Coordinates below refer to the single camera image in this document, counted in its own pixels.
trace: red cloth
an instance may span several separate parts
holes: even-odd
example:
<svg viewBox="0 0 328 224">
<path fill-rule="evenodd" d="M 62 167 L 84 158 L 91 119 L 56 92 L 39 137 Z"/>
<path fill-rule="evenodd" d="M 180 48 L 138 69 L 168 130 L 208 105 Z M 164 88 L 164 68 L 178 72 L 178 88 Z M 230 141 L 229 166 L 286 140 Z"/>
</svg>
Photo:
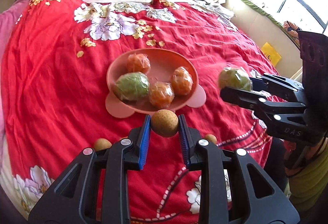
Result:
<svg viewBox="0 0 328 224">
<path fill-rule="evenodd" d="M 13 175 L 22 179 L 31 177 L 30 168 L 35 165 L 55 179 L 96 139 L 104 137 L 115 143 L 144 120 L 139 113 L 126 119 L 107 113 L 106 72 L 122 53 L 150 47 L 146 44 L 150 38 L 121 34 L 117 40 L 92 40 L 95 47 L 81 47 L 82 39 L 91 38 L 84 33 L 91 21 L 74 21 L 74 10 L 82 3 L 42 0 L 28 6 L 6 47 L 1 69 L 6 135 Z M 228 66 L 276 74 L 275 69 L 245 34 L 232 32 L 214 14 L 199 12 L 187 3 L 179 5 L 175 9 L 153 0 L 154 8 L 172 12 L 175 23 L 148 17 L 146 10 L 116 13 L 132 16 L 136 22 L 145 20 L 153 28 L 152 40 L 164 41 L 163 48 L 184 55 L 195 66 L 207 94 L 206 104 L 184 107 L 177 114 L 185 114 L 188 125 L 202 136 L 214 134 L 224 149 L 247 149 L 263 166 L 270 137 L 251 111 L 220 99 L 216 81 Z M 81 50 L 84 55 L 78 58 Z M 196 222 L 198 214 L 191 212 L 195 197 L 190 193 L 197 193 L 199 175 L 185 170 L 178 136 L 163 138 L 152 132 L 144 169 L 128 173 L 131 216 L 144 222 Z"/>
</svg>

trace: bed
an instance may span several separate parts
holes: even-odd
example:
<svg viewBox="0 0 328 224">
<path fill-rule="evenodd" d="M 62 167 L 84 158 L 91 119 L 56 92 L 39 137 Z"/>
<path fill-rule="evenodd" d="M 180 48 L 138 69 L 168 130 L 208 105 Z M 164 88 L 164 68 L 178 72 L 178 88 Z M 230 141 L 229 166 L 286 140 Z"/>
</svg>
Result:
<svg viewBox="0 0 328 224">
<path fill-rule="evenodd" d="M 253 77 L 278 73 L 221 15 L 194 0 L 27 0 L 19 16 L 2 57 L 0 184 L 25 218 L 83 148 L 100 137 L 114 143 L 142 124 L 142 114 L 116 119 L 105 108 L 106 71 L 131 49 L 188 58 L 207 100 L 177 114 L 202 136 L 214 134 L 218 147 L 244 148 L 264 166 L 271 144 L 265 124 L 225 104 L 216 81 L 224 67 L 243 67 Z M 95 46 L 83 46 L 85 38 Z M 200 179 L 183 165 L 177 136 L 152 133 L 144 170 L 128 174 L 132 223 L 196 223 Z"/>
</svg>

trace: plastic wrap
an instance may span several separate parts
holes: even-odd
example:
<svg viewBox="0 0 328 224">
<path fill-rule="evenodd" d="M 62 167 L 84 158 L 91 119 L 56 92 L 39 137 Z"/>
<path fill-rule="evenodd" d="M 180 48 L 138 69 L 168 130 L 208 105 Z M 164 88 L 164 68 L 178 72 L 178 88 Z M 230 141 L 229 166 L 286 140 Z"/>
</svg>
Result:
<svg viewBox="0 0 328 224">
<path fill-rule="evenodd" d="M 168 108 L 174 99 L 170 83 L 157 82 L 149 88 L 149 101 L 158 109 Z"/>
<path fill-rule="evenodd" d="M 118 78 L 114 93 L 121 101 L 137 101 L 148 94 L 148 89 L 148 77 L 141 72 L 132 72 Z"/>
<path fill-rule="evenodd" d="M 147 55 L 132 54 L 127 60 L 128 72 L 142 72 L 147 73 L 150 70 L 150 61 Z"/>
<path fill-rule="evenodd" d="M 224 68 L 219 75 L 218 83 L 220 89 L 226 86 L 246 91 L 252 91 L 253 89 L 253 83 L 242 67 Z"/>
<path fill-rule="evenodd" d="M 193 82 L 189 72 L 184 67 L 179 67 L 171 76 L 171 84 L 175 95 L 187 95 Z"/>
</svg>

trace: orange in plastic wrap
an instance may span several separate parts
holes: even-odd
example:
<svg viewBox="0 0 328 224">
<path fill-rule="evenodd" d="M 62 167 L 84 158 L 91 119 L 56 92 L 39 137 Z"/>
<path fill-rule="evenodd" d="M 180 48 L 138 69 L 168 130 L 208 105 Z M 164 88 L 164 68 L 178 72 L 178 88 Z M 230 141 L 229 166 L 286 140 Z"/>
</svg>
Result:
<svg viewBox="0 0 328 224">
<path fill-rule="evenodd" d="M 184 67 L 178 67 L 171 76 L 171 84 L 175 95 L 187 95 L 192 88 L 192 78 Z"/>
<path fill-rule="evenodd" d="M 168 108 L 174 99 L 173 89 L 171 84 L 157 82 L 150 86 L 149 101 L 158 109 Z"/>
<path fill-rule="evenodd" d="M 128 72 L 147 73 L 150 70 L 150 61 L 145 54 L 132 54 L 127 60 Z"/>
</svg>

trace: green cloth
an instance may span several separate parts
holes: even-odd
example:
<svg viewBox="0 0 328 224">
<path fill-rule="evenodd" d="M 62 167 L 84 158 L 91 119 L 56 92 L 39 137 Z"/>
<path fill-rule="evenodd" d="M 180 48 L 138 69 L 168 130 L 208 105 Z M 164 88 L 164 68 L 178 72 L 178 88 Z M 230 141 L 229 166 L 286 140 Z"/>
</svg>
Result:
<svg viewBox="0 0 328 224">
<path fill-rule="evenodd" d="M 257 5 L 255 5 L 252 1 L 250 0 L 241 0 L 244 2 L 247 6 L 249 6 L 251 9 L 256 11 L 257 13 L 266 16 L 269 20 L 272 21 L 273 24 L 279 27 L 280 30 L 282 30 L 288 37 L 289 39 L 294 43 L 294 45 L 299 49 L 300 46 L 294 41 L 293 37 L 285 30 L 285 28 L 281 25 L 281 23 L 277 22 L 270 14 L 266 13 L 262 8 L 259 8 Z"/>
<path fill-rule="evenodd" d="M 299 212 L 314 206 L 328 183 L 328 147 L 298 175 L 289 178 L 291 203 Z"/>
</svg>

